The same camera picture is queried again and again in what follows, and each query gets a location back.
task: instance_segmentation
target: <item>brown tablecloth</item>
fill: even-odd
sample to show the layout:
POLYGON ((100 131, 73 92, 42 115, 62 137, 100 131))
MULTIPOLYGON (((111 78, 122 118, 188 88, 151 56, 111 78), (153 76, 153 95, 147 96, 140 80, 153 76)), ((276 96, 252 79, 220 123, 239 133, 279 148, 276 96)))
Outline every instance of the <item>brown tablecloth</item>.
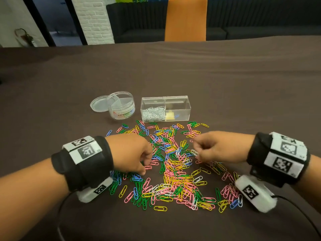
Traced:
MULTIPOLYGON (((210 126, 199 128, 202 132, 276 131, 304 141, 320 156, 320 44, 321 36, 288 36, 0 49, 0 176, 50 157, 74 139, 115 132, 123 122, 133 127, 141 118, 141 98, 148 96, 188 95, 190 120, 210 126), (115 121, 108 112, 91 110, 94 98, 116 91, 133 94, 131 118, 115 121)), ((249 172, 247 164, 227 167, 249 172)), ((193 164, 188 172, 196 168, 193 164)), ((152 184, 162 182, 158 171, 147 171, 152 184)), ((204 178, 208 185, 200 189, 207 196, 226 184, 214 173, 204 178)), ((132 182, 126 184, 132 189, 132 182)), ((289 186, 267 186, 296 202, 321 229, 320 215, 289 186)), ((318 240, 310 223, 284 200, 267 214, 247 201, 222 214, 176 203, 164 203, 168 211, 156 212, 125 204, 118 198, 121 189, 89 204, 70 197, 62 213, 66 240, 318 240)), ((58 240, 56 211, 23 240, 58 240)))

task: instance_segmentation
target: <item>person's left hand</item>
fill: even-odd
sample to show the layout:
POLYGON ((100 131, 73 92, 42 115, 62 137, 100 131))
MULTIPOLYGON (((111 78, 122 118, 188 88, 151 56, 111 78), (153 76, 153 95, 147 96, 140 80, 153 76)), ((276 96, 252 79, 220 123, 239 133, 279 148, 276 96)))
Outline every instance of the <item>person's left hand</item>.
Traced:
POLYGON ((106 137, 113 156, 115 170, 144 175, 153 155, 152 146, 137 134, 117 134, 106 137))

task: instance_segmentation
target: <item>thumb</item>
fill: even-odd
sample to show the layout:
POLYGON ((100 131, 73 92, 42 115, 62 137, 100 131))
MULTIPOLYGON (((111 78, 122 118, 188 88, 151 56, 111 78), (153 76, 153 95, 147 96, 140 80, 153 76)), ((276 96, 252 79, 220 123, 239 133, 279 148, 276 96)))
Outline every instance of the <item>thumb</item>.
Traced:
POLYGON ((202 150, 198 153, 197 157, 201 162, 214 162, 217 161, 219 156, 213 148, 202 150))
POLYGON ((141 176, 145 175, 146 173, 145 167, 140 162, 138 162, 136 172, 141 176))

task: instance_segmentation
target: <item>black cable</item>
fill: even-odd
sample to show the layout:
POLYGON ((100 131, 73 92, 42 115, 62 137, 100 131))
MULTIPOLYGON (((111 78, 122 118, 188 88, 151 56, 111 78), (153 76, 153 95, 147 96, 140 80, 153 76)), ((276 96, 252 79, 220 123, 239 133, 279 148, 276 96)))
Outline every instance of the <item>black cable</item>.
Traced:
POLYGON ((299 211, 301 211, 301 213, 306 217, 306 219, 311 223, 311 225, 313 226, 314 230, 316 231, 316 233, 318 234, 319 238, 321 239, 321 234, 319 232, 319 230, 317 229, 317 227, 315 226, 315 224, 312 222, 312 220, 307 216, 307 214, 305 214, 299 206, 297 206, 294 202, 292 202, 291 200, 283 197, 283 196, 279 196, 279 195, 272 195, 272 198, 282 198, 284 200, 287 200, 288 202, 290 202, 292 205, 294 205, 296 208, 298 208, 299 211))
POLYGON ((58 209, 58 214, 57 214, 57 219, 58 219, 58 221, 57 221, 57 231, 58 231, 58 235, 59 235, 59 238, 60 238, 60 240, 61 241, 65 241, 65 239, 64 239, 64 237, 63 237, 63 235, 62 235, 62 233, 61 233, 61 231, 60 231, 60 214, 61 214, 61 210, 62 210, 62 207, 64 206, 64 203, 66 202, 66 200, 69 198, 69 196, 70 195, 72 195, 73 193, 70 193, 70 194, 68 194, 65 198, 64 198, 64 200, 62 201, 62 203, 60 204, 60 206, 59 206, 59 209, 58 209))

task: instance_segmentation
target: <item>orange chair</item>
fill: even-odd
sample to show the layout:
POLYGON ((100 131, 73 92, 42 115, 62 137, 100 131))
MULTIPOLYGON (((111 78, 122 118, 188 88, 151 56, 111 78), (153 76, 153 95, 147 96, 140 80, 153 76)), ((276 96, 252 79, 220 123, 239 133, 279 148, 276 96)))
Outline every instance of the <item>orange chair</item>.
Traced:
POLYGON ((206 41, 207 0, 168 0, 165 41, 206 41))

